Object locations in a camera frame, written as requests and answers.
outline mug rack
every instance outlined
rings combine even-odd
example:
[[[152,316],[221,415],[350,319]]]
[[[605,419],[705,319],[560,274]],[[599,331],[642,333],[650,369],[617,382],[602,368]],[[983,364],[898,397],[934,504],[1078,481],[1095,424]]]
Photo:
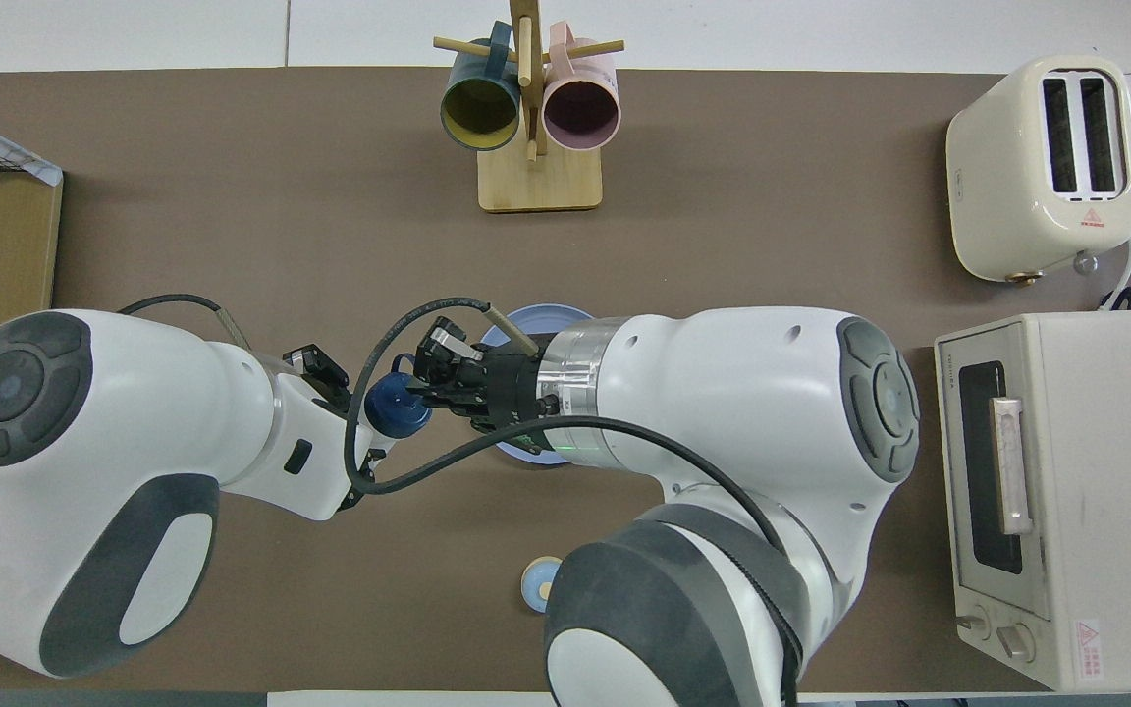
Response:
[[[521,121],[517,135],[504,147],[477,153],[480,206],[490,213],[578,212],[601,206],[601,150],[567,149],[547,139],[544,130],[544,63],[549,62],[539,37],[539,0],[509,0],[521,86]],[[486,57],[487,46],[470,41],[435,36],[435,48]],[[569,58],[622,52],[623,41],[575,46]]]

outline oven door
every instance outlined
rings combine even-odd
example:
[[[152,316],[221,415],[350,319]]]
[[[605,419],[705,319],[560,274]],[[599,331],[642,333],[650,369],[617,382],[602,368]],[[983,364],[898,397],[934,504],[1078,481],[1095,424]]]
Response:
[[[940,347],[959,584],[1050,619],[1041,509],[1028,502],[1037,500],[1037,436],[1019,412],[1029,389],[1024,326]]]

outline small blue dish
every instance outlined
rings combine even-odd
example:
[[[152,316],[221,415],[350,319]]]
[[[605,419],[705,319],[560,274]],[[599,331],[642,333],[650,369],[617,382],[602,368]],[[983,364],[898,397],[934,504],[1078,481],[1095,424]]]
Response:
[[[552,590],[556,570],[562,566],[560,558],[543,555],[521,571],[521,601],[539,614],[547,611],[547,595]]]
[[[584,319],[592,319],[592,314],[581,309],[571,308],[569,304],[530,304],[509,314],[509,321],[515,324],[526,334],[556,334],[562,328],[571,326],[573,322],[582,322]],[[497,327],[491,327],[483,335],[481,342],[491,346],[506,344],[509,337]],[[564,465],[566,457],[555,451],[541,451],[532,454],[525,449],[518,449],[511,443],[499,442],[497,445],[503,452],[523,462],[530,462],[532,465],[554,466]]]

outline brown table mat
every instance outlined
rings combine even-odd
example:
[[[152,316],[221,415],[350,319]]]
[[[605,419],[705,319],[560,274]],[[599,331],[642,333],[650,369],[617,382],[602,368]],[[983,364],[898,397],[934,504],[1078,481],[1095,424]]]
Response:
[[[1064,270],[1027,290],[959,267],[943,135],[996,77],[624,71],[605,202],[534,215],[477,207],[474,156],[439,126],[444,78],[0,75],[0,132],[67,173],[57,305],[197,292],[257,348],[316,340],[353,373],[396,317],[439,295],[596,317],[808,304],[871,318],[910,360],[924,446],[880,520],[861,600],[802,688],[1036,689],[956,638],[929,346],[1017,312],[1090,309],[1122,255],[1095,277]],[[202,310],[153,316],[221,337]],[[458,321],[474,337],[486,328]],[[385,471],[467,439],[438,413]],[[546,689],[521,569],[658,501],[650,480],[494,450],[327,524],[226,494],[206,583],[161,640],[63,683],[0,658],[0,689]]]

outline pink mug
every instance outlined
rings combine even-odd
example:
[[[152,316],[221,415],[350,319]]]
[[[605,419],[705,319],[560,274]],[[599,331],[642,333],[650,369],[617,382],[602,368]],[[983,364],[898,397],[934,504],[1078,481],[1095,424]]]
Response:
[[[555,23],[547,31],[547,66],[544,77],[544,130],[567,149],[596,149],[614,139],[622,122],[619,77],[610,54],[570,59],[567,50],[596,44],[575,40],[569,24]]]

